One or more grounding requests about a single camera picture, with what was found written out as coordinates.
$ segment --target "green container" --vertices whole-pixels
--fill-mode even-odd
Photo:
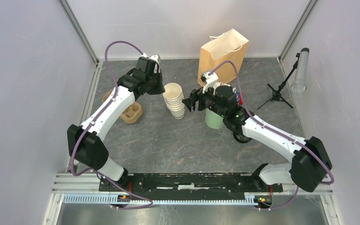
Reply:
[[[217,115],[209,109],[206,109],[205,111],[205,123],[208,125],[208,127],[212,129],[219,129],[224,126],[223,117]]]

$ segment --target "tripod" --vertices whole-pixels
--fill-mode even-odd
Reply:
[[[278,90],[275,90],[269,83],[267,84],[268,87],[271,88],[271,90],[272,90],[272,97],[270,99],[268,99],[263,105],[265,105],[269,101],[278,101],[278,102],[285,102],[286,104],[288,104],[289,107],[293,108],[293,106],[282,97],[281,91],[285,87],[286,82],[289,80],[289,77],[291,77],[292,73],[297,68],[297,64],[299,63],[299,53],[296,55],[296,57],[297,57],[297,60],[294,63],[291,72],[285,78],[285,80],[278,86]]]

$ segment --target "purple cable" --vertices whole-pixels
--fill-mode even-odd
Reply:
[[[114,44],[117,44],[117,43],[124,43],[124,44],[128,44],[132,47],[134,47],[140,54],[143,54],[143,52],[137,47],[135,46],[134,44],[130,43],[130,42],[127,42],[127,41],[114,41],[112,42],[111,44],[109,44],[107,46],[107,48],[105,49],[105,63],[107,64],[107,67],[108,69],[110,70],[111,74],[112,74],[112,78],[114,79],[114,85],[115,85],[115,92],[114,92],[114,95],[113,95],[113,98],[117,96],[118,94],[118,82],[117,82],[117,79],[116,79],[116,75],[113,71],[113,69],[111,68],[110,64],[108,63],[108,49],[114,45]],[[97,119],[100,117],[100,115],[110,106],[110,104],[112,103],[112,101],[109,101],[103,108],[101,111],[99,111],[97,113],[97,115],[92,119],[92,121],[89,123],[89,125],[84,129],[84,131],[81,133],[81,135],[79,136],[78,140],[76,140],[76,143],[75,143],[75,146],[74,146],[74,150],[72,151],[72,154],[71,154],[71,160],[70,160],[70,171],[71,173],[74,175],[74,176],[80,176],[81,174],[85,173],[86,171],[90,170],[90,167],[87,168],[87,169],[84,169],[82,170],[81,172],[79,173],[76,173],[75,172],[75,169],[74,169],[74,160],[75,160],[75,154],[76,154],[76,151],[78,150],[78,147],[79,147],[79,144],[81,143],[81,140],[83,139],[83,137],[86,135],[86,133],[89,131],[89,129],[93,126],[93,123],[97,121]],[[105,176],[104,174],[100,173],[99,171],[95,171],[97,174],[101,175],[101,176]],[[123,192],[126,192],[127,194],[131,195],[131,196],[134,196],[136,198],[139,198],[139,199],[143,199],[143,200],[146,200],[148,202],[151,202],[150,204],[147,204],[147,205],[140,205],[140,206],[135,206],[135,207],[129,207],[129,208],[118,208],[120,210],[136,210],[136,209],[142,209],[142,208],[147,208],[149,206],[152,206],[153,204],[153,201],[148,199],[148,198],[145,198],[145,197],[142,197],[142,196],[139,196],[139,195],[136,195],[136,194],[133,194],[125,189],[123,189],[121,186],[119,186],[115,181],[113,181],[112,179],[108,178],[105,176],[105,178],[110,182],[112,183],[116,188],[118,188],[119,190],[123,191]]]
[[[329,175],[330,177],[330,181],[321,181],[322,184],[333,184],[335,182],[335,178],[333,177],[333,174],[330,172],[329,168],[327,165],[325,165],[325,163],[323,163],[323,161],[312,151],[310,150],[307,146],[305,146],[304,144],[298,142],[298,141],[295,141],[293,138],[291,137],[288,137],[287,135],[277,131],[277,130],[274,130],[268,126],[265,126],[263,123],[261,123],[258,119],[256,119],[249,111],[248,109],[248,106],[246,105],[246,101],[244,100],[243,98],[243,92],[242,92],[242,88],[241,88],[241,83],[240,83],[240,78],[238,77],[238,70],[237,70],[237,67],[235,66],[235,64],[230,61],[230,60],[226,60],[222,63],[220,63],[216,68],[214,68],[210,73],[209,75],[213,74],[214,72],[216,72],[216,70],[218,70],[222,65],[226,64],[226,63],[230,63],[232,65],[232,67],[234,68],[234,71],[235,71],[235,75],[237,77],[237,82],[238,82],[238,87],[240,89],[240,98],[243,102],[243,107],[245,108],[245,111],[246,113],[248,114],[248,116],[254,121],[256,122],[257,124],[259,124],[260,126],[262,126],[263,128],[266,128],[268,129],[269,131],[283,137],[283,138],[286,138],[288,139],[289,141],[293,142],[293,143],[296,143],[298,146],[302,147],[303,149],[305,149],[310,155],[313,156],[313,158],[315,158],[318,163],[324,168],[325,172]],[[291,202],[293,202],[293,200],[296,198],[296,195],[297,195],[297,192],[299,191],[299,187],[296,188],[296,191],[294,193],[294,195],[291,197],[291,199],[285,203],[285,204],[282,204],[282,205],[279,205],[279,206],[276,206],[276,207],[273,207],[273,208],[270,208],[270,209],[262,209],[262,210],[274,210],[274,209],[280,209],[284,206],[287,206],[289,205]]]

